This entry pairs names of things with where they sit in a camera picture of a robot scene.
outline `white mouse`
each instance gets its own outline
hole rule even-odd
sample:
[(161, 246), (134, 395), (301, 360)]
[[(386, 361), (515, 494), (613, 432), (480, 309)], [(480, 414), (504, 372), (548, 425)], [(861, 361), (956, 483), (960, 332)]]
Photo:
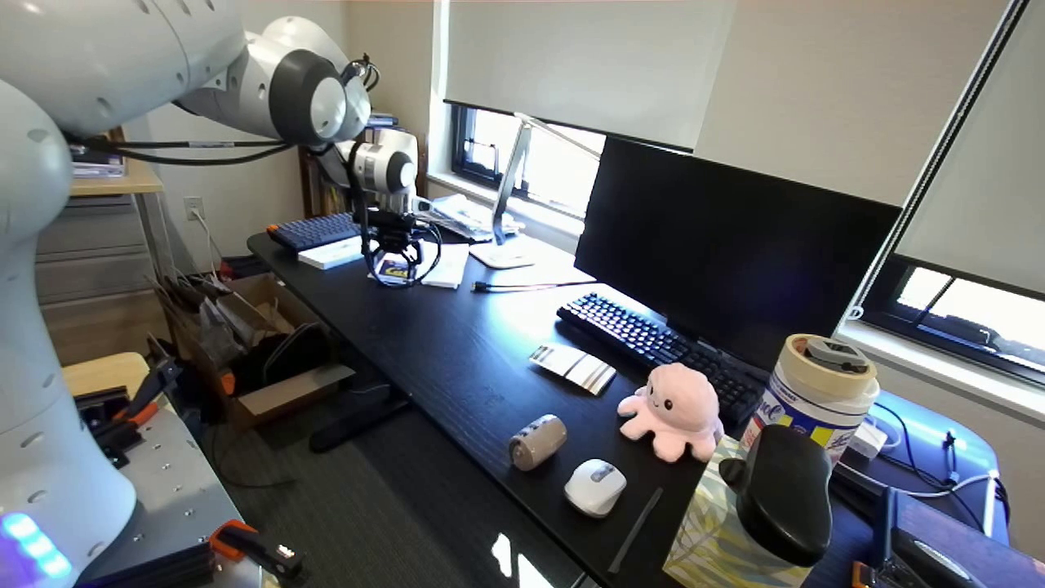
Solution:
[(625, 494), (628, 477), (602, 456), (577, 465), (577, 471), (566, 483), (566, 496), (586, 517), (608, 517)]

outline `wooden shelf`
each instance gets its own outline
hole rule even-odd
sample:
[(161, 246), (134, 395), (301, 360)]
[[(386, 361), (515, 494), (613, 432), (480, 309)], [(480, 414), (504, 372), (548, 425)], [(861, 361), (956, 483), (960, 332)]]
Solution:
[(124, 177), (77, 177), (73, 180), (73, 199), (90, 194), (134, 194), (134, 193), (161, 193), (161, 177), (143, 160), (127, 160)]

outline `stuffed animal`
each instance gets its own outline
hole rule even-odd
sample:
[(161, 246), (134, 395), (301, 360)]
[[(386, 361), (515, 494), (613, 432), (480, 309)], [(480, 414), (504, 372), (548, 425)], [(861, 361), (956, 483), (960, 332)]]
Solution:
[(620, 435), (631, 442), (654, 432), (654, 454), (665, 465), (676, 465), (684, 444), (693, 456), (709, 460), (721, 435), (715, 385), (682, 361), (656, 364), (616, 414), (628, 419)]

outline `computer monitor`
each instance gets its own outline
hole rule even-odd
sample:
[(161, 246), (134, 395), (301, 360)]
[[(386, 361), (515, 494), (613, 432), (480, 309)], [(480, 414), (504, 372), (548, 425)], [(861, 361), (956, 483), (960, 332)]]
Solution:
[(834, 332), (898, 210), (612, 138), (575, 264), (757, 370)]

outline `box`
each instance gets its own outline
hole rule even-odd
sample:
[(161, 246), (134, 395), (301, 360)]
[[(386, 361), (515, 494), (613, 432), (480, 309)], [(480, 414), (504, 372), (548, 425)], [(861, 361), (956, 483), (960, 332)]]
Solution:
[[(252, 425), (274, 419), (352, 376), (348, 364), (329, 360), (326, 325), (272, 273), (239, 278), (229, 285), (229, 292), (220, 297), (221, 309), (234, 309), (243, 331), (210, 322), (204, 315), (215, 312), (204, 309), (188, 312), (187, 304), (176, 304), (168, 288), (155, 288), (155, 292), (164, 299), (180, 355), (202, 372), (215, 395), (229, 397), (234, 419), (244, 419)], [(272, 341), (291, 341), (295, 337), (311, 337), (311, 341), (317, 341), (321, 337), (322, 355), (312, 360), (312, 364), (307, 370), (284, 372), (281, 380), (262, 380), (262, 385), (252, 385), (243, 376), (234, 376), (231, 364), (234, 360), (243, 361), (243, 351), (231, 351), (234, 341), (243, 341), (243, 349), (259, 349)]]

